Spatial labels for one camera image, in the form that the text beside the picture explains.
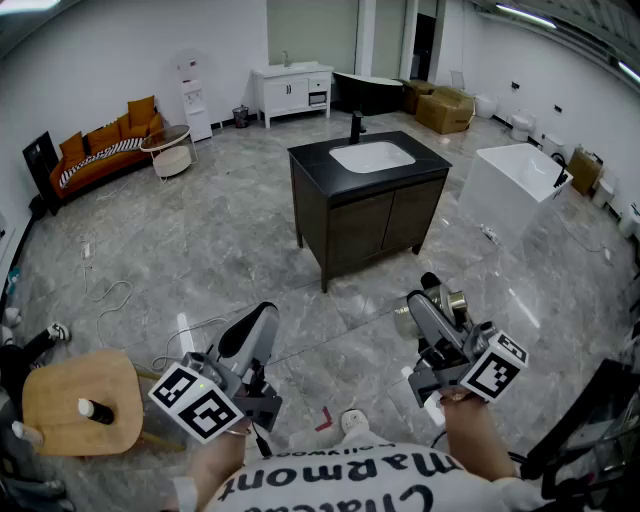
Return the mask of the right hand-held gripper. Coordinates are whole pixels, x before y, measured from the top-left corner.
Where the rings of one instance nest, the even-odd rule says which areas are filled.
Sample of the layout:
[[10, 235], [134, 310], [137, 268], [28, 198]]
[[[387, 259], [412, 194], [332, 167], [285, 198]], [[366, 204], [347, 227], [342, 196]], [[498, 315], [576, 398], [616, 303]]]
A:
[[492, 322], [470, 329], [462, 291], [432, 289], [441, 285], [432, 272], [421, 277], [424, 290], [407, 297], [424, 348], [408, 377], [422, 404], [436, 392], [464, 389], [495, 403], [528, 367], [529, 353]]

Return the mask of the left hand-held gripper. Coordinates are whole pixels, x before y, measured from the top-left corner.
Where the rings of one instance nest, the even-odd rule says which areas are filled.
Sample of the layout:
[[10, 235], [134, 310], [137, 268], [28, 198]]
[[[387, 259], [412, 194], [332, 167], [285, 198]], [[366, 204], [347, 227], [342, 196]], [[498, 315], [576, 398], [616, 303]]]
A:
[[260, 303], [234, 319], [218, 343], [219, 360], [188, 352], [149, 391], [149, 398], [194, 439], [206, 444], [243, 419], [270, 431], [283, 399], [264, 378], [279, 311]]

